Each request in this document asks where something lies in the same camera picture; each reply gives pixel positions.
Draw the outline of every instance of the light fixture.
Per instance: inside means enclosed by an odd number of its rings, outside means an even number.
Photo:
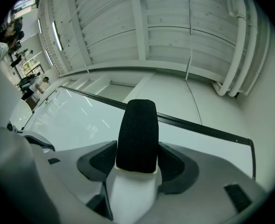
[[[56,39],[56,43],[57,43],[58,49],[60,51],[62,51],[63,49],[62,49],[61,43],[60,43],[60,41],[58,39],[58,34],[57,34],[57,31],[56,31],[56,27],[55,27],[55,23],[54,22],[52,22],[52,28],[53,28],[54,37]]]
[[[52,63],[52,61],[51,61],[51,59],[50,59],[50,56],[49,56],[49,54],[48,54],[48,51],[47,51],[47,50],[45,50],[45,52],[46,52],[46,55],[47,55],[48,61],[49,61],[49,62],[50,62],[50,64],[53,66],[53,63]]]
[[[38,19],[38,24],[39,24],[40,33],[42,34],[42,29],[41,29],[41,24],[40,24],[40,18]]]

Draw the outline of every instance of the seated person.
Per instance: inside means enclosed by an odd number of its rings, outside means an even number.
[[[26,100],[28,97],[30,97],[32,94],[36,93],[37,91],[43,94],[43,91],[40,88],[40,86],[43,82],[47,83],[48,81],[49,81],[48,77],[36,78],[33,84],[25,90],[25,93],[21,99]]]

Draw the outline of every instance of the black foam pad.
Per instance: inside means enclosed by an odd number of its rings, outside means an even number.
[[[117,167],[133,172],[153,173],[158,154],[158,118],[153,101],[128,102],[119,133]]]

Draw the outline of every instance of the black cable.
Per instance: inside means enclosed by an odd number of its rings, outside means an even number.
[[[203,125],[203,123],[202,123],[202,118],[201,118],[201,115],[199,114],[198,107],[197,107],[197,103],[195,102],[195,99],[194,99],[194,96],[193,96],[193,94],[192,94],[192,91],[191,91],[191,89],[190,89],[190,87],[189,87],[189,85],[188,85],[188,83],[187,83],[187,80],[185,80],[185,82],[186,82],[186,84],[187,84],[187,86],[188,86],[188,88],[189,88],[189,90],[190,90],[190,93],[191,93],[192,98],[193,98],[193,100],[194,100],[195,106],[196,106],[196,108],[197,108],[197,113],[198,113],[198,116],[199,116],[199,120],[200,120],[200,122],[201,122],[201,125]]]

